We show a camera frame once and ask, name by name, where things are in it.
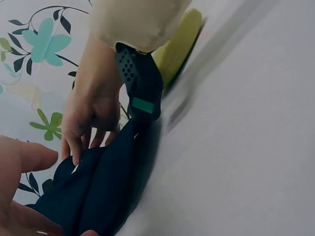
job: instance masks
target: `wrist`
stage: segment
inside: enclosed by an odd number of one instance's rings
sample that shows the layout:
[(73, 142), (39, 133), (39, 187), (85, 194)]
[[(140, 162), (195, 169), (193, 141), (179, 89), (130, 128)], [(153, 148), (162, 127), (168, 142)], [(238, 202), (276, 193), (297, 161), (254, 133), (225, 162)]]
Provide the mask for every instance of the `wrist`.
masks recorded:
[(116, 98), (122, 85), (114, 50), (90, 35), (75, 78), (74, 93), (88, 99)]

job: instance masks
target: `flower print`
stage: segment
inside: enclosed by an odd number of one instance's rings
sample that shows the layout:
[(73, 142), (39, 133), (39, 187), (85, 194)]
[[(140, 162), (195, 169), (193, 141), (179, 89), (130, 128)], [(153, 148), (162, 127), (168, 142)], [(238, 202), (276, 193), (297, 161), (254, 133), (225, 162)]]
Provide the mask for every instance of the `flower print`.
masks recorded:
[(63, 61), (56, 55), (65, 49), (71, 42), (71, 37), (64, 34), (53, 35), (54, 20), (47, 18), (44, 20), (36, 34), (32, 30), (24, 30), (22, 35), (24, 39), (33, 46), (31, 50), (31, 59), (35, 63), (42, 63), (46, 60), (53, 66), (63, 65)]

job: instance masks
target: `floral fabric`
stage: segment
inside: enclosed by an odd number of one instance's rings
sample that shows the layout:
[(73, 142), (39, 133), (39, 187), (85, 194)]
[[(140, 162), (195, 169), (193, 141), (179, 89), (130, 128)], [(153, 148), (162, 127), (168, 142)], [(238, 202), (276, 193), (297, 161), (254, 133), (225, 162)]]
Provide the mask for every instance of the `floral fabric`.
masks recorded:
[[(88, 38), (91, 5), (0, 0), (0, 135), (60, 150), (63, 107)], [(126, 94), (121, 97), (126, 107)], [(22, 174), (14, 200), (34, 203), (51, 187), (59, 162)]]

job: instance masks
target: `fingernail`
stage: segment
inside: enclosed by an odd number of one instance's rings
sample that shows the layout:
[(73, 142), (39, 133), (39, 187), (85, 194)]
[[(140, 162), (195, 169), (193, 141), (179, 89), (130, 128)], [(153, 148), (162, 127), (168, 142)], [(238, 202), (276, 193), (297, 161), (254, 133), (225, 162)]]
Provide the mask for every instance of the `fingernail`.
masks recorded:
[(74, 166), (77, 166), (79, 164), (79, 161), (77, 158), (72, 157), (72, 162)]

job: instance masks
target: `beige sleeve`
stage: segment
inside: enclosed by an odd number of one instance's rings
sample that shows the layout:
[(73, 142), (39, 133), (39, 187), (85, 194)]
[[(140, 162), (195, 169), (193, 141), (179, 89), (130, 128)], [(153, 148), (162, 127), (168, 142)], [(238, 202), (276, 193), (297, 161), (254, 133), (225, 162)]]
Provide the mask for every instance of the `beige sleeve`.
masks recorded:
[(95, 0), (90, 31), (108, 46), (122, 42), (144, 53), (166, 43), (191, 0)]

